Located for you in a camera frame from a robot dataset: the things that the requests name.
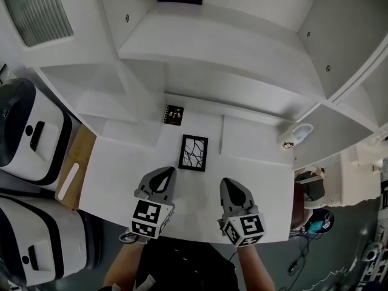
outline picture on wall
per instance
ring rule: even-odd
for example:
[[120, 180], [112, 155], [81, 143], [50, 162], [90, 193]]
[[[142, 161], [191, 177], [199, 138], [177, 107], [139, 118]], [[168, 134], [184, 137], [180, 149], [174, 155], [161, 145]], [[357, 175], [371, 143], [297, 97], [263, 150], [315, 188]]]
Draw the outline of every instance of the picture on wall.
[[208, 138], [183, 135], [178, 168], [204, 172], [207, 142]]

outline ventilation grille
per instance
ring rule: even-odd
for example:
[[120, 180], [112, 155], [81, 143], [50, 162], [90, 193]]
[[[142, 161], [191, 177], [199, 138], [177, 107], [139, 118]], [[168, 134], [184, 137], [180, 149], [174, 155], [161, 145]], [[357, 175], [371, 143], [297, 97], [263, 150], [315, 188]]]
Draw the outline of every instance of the ventilation grille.
[[26, 46], [72, 36], [61, 0], [4, 0]]

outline human arm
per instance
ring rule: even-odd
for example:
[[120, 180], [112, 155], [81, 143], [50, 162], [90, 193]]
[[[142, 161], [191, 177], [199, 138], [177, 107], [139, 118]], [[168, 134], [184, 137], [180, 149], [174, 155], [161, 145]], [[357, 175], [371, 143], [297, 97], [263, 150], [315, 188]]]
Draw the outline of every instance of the human arm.
[[144, 245], [124, 244], [110, 266], [104, 281], [104, 287], [118, 285], [122, 291], [132, 291]]
[[257, 254], [255, 245], [237, 248], [247, 291], [275, 291], [275, 284]]

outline white cabinet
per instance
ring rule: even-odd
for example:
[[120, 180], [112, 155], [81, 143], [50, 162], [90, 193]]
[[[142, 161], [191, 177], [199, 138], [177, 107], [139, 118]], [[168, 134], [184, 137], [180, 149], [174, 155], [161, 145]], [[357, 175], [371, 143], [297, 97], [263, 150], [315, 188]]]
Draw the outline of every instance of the white cabinet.
[[[240, 146], [224, 126], [226, 155], [298, 169], [388, 122], [388, 0], [61, 1], [74, 35], [30, 48], [3, 3], [0, 57], [15, 49], [9, 60], [103, 137], [155, 147], [165, 104], [182, 105], [253, 121], [232, 124], [249, 126]], [[295, 122], [314, 131], [292, 156], [271, 154]], [[256, 135], [270, 145], [250, 151]]]

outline person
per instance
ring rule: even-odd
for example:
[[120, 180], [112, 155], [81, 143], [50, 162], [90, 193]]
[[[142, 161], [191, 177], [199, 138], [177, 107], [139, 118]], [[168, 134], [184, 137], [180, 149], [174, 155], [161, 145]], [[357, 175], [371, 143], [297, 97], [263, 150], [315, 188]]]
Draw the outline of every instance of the person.
[[[254, 245], [237, 248], [237, 254], [247, 291], [275, 291]], [[146, 245], [124, 244], [100, 290], [239, 289], [235, 266], [210, 244], [161, 236]]]

